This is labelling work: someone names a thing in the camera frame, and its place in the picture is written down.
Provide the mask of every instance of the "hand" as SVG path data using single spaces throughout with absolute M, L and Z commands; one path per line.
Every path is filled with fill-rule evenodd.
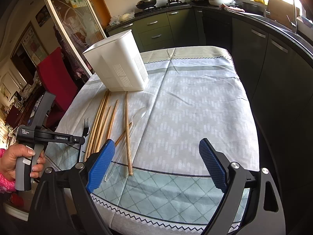
M 14 144 L 10 146 L 0 158 L 0 173 L 7 179 L 7 180 L 14 180 L 15 179 L 15 165 L 16 159 L 18 157 L 32 157 L 35 155 L 34 150 L 29 149 L 28 147 L 24 146 L 23 144 Z M 36 165 L 32 167 L 32 171 L 30 173 L 31 178 L 37 178 L 39 176 L 39 172 L 43 170 L 43 164 L 46 162 L 46 159 L 43 155 L 43 151 L 38 158 Z

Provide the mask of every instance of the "plastic bag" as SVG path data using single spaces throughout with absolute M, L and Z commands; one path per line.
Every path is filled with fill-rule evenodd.
M 130 10 L 127 13 L 123 14 L 123 15 L 119 15 L 119 20 L 121 22 L 129 20 L 131 18 L 135 17 L 135 10 Z
M 111 18 L 109 25 L 115 26 L 115 25 L 118 25 L 119 23 L 120 23 L 119 17 L 114 16 L 113 18 Z

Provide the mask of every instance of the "clear plastic spoon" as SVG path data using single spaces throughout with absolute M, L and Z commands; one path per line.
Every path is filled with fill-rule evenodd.
M 137 110 L 137 112 L 131 117 L 131 121 L 132 121 L 132 126 L 130 127 L 130 131 L 129 131 L 129 137 L 131 137 L 134 128 L 136 126 L 136 124 L 138 123 L 138 121 L 143 118 L 143 116 L 146 114 L 147 112 L 147 107 L 143 107 L 139 110 Z M 118 150 L 115 152 L 115 155 L 112 159 L 112 162 L 110 163 L 110 166 L 108 167 L 108 170 L 105 174 L 105 178 L 104 181 L 107 182 L 110 177 L 112 176 L 116 165 L 118 163 L 118 161 L 120 160 L 121 156 L 123 153 L 126 153 L 126 139 L 124 138 L 122 144 L 120 145 L 120 147 L 118 148 Z

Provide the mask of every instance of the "chrome faucet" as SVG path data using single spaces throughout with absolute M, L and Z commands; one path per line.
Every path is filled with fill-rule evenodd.
M 287 16 L 290 24 L 292 25 L 292 32 L 297 33 L 297 7 L 295 6 L 295 0 L 292 0 L 292 1 L 293 1 L 294 21 L 291 22 L 288 15 L 286 15 L 286 16 Z
M 263 5 L 264 5 L 264 11 L 263 11 L 263 17 L 266 18 L 266 14 L 269 13 L 266 11 L 266 8 L 265 8 L 265 0 L 263 0 Z

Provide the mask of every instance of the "white sticker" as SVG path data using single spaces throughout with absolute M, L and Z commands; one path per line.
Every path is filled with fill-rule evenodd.
M 28 160 L 26 158 L 23 159 L 23 163 L 27 164 L 27 165 L 30 165 L 32 162 L 31 160 Z

